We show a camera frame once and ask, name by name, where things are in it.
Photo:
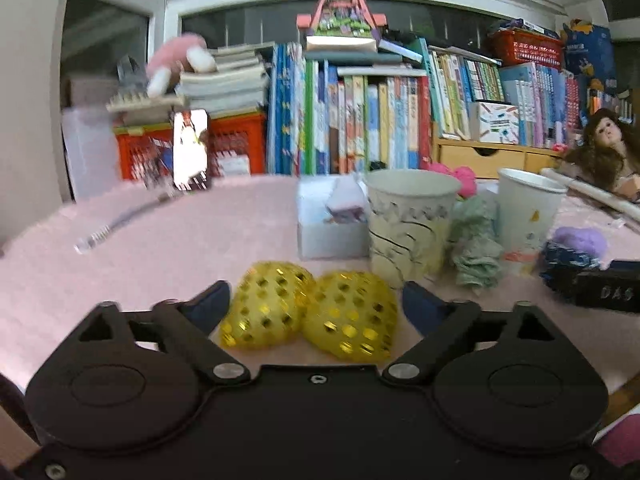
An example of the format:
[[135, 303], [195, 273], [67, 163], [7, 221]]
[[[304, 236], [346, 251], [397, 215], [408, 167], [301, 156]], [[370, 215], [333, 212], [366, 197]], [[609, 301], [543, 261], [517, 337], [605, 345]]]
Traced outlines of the white cardboard box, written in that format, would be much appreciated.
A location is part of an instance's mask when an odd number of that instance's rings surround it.
[[303, 260], [349, 260], [369, 255], [368, 204], [356, 217], [334, 216], [328, 208], [338, 184], [357, 183], [366, 198], [366, 187], [351, 176], [302, 177], [296, 192], [297, 249]]

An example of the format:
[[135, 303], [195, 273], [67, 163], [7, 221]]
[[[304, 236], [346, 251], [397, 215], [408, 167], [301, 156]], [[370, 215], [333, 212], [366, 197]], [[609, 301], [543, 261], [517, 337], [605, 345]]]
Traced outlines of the yellow sequin bow plush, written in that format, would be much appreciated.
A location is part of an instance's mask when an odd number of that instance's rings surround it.
[[303, 337], [344, 362], [379, 363], [392, 354], [396, 294], [382, 278], [336, 270], [316, 278], [283, 261], [259, 261], [243, 275], [219, 325], [228, 349], [264, 350]]

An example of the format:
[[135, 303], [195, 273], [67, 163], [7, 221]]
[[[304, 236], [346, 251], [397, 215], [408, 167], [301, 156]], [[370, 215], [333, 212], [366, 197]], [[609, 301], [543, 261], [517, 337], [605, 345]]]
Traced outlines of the pink plush rabbit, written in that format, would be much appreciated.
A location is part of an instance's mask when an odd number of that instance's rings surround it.
[[146, 95], [150, 99], [164, 96], [180, 79], [180, 74], [213, 73], [217, 63], [207, 49], [206, 40], [187, 32], [166, 41], [146, 63]]

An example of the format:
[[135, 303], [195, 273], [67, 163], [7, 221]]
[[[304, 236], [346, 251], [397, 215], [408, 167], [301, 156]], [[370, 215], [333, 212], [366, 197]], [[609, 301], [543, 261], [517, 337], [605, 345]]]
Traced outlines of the red basket on books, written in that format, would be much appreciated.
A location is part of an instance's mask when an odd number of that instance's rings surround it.
[[562, 68], [563, 44], [559, 39], [524, 29], [501, 29], [487, 42], [504, 66], [534, 62], [556, 70]]

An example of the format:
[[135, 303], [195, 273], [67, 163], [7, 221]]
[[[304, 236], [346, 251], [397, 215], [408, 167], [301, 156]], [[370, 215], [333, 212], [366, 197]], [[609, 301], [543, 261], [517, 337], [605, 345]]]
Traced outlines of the row of children books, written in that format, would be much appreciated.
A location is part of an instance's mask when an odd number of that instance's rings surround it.
[[269, 75], [266, 167], [289, 176], [428, 169], [437, 138], [472, 141], [474, 102], [516, 106], [518, 145], [562, 155], [582, 143], [600, 108], [626, 125], [636, 118], [628, 96], [590, 88], [568, 70], [504, 66], [424, 39], [374, 52], [277, 44]]

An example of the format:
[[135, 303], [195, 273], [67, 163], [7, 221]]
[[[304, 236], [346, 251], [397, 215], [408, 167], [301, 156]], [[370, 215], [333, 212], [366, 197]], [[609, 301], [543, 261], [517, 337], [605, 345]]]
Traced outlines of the wooden drawer organizer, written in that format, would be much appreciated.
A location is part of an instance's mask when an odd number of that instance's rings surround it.
[[479, 179], [498, 178], [498, 170], [511, 168], [539, 174], [556, 168], [562, 154], [550, 148], [530, 148], [518, 144], [495, 144], [437, 138], [433, 143], [436, 162], [451, 169], [469, 167]]

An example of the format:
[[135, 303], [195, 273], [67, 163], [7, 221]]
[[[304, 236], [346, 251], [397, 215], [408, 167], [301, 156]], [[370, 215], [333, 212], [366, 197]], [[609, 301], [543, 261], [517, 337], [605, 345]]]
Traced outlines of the white pvc pipe frame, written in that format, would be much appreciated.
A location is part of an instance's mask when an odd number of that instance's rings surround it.
[[616, 211], [624, 219], [627, 226], [639, 229], [640, 216], [638, 204], [631, 203], [629, 200], [623, 200], [622, 198], [608, 191], [601, 190], [588, 182], [567, 177], [565, 174], [559, 174], [551, 168], [541, 169], [540, 174], [546, 178], [562, 183], [562, 185], [565, 185], [574, 192], [591, 198], [601, 205], [607, 206], [608, 208]]

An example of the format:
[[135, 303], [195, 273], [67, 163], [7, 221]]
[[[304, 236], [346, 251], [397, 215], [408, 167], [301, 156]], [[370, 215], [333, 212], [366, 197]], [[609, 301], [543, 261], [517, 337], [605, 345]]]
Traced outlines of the pink bow plush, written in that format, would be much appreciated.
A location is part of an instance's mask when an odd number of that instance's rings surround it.
[[459, 195], [465, 200], [477, 193], [476, 175], [470, 167], [450, 168], [440, 162], [431, 162], [428, 165], [428, 170], [456, 178], [461, 184]]

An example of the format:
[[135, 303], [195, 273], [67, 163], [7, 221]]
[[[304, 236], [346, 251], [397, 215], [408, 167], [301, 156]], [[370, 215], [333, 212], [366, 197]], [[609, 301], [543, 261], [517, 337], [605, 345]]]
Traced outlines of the doodled paper cup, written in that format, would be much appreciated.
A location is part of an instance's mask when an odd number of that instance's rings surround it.
[[382, 169], [364, 178], [371, 271], [393, 289], [436, 278], [461, 183], [448, 174]]

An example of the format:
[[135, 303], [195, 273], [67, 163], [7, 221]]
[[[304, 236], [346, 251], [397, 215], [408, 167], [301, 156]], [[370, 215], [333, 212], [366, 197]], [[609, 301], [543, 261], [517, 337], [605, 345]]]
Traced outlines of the white cloth hat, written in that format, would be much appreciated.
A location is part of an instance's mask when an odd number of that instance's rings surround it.
[[326, 201], [326, 210], [337, 223], [363, 222], [366, 218], [367, 197], [356, 176], [339, 177]]

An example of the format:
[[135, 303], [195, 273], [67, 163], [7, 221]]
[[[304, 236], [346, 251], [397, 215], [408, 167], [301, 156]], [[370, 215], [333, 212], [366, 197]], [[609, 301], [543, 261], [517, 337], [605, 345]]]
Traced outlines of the triangular toy house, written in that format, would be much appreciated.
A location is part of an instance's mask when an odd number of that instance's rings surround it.
[[296, 18], [309, 47], [337, 44], [376, 49], [385, 25], [386, 17], [372, 13], [367, 0], [318, 0], [314, 12]]

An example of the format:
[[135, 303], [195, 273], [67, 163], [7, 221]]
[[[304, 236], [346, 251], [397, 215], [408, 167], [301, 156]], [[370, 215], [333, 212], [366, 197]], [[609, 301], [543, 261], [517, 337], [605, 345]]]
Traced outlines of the green checkered cloth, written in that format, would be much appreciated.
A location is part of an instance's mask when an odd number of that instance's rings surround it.
[[480, 289], [498, 284], [503, 248], [497, 240], [497, 212], [497, 195], [491, 192], [479, 192], [454, 206], [448, 255], [458, 285]]

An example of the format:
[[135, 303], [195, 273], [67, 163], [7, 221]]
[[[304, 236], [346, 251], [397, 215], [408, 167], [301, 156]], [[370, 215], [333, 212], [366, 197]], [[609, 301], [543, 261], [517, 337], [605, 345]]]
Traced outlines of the white paper cup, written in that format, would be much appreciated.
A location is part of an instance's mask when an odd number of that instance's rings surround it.
[[568, 188], [531, 172], [498, 170], [498, 243], [503, 271], [531, 274]]

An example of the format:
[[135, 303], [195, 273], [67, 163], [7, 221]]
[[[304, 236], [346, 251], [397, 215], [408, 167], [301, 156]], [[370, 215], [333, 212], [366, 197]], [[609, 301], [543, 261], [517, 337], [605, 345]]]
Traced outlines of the dark blue patterned cloth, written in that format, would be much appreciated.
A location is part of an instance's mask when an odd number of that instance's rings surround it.
[[582, 272], [597, 269], [600, 260], [575, 248], [548, 240], [540, 253], [540, 276], [546, 281], [566, 280]]

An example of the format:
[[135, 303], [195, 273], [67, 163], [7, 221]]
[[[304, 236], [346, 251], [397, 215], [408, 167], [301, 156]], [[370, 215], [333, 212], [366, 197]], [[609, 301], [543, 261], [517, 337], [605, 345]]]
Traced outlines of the purple plush toy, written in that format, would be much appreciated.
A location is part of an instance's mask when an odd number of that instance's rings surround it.
[[608, 243], [604, 235], [595, 228], [573, 228], [561, 226], [552, 236], [556, 244], [560, 244], [576, 252], [583, 252], [592, 258], [601, 259], [605, 256]]

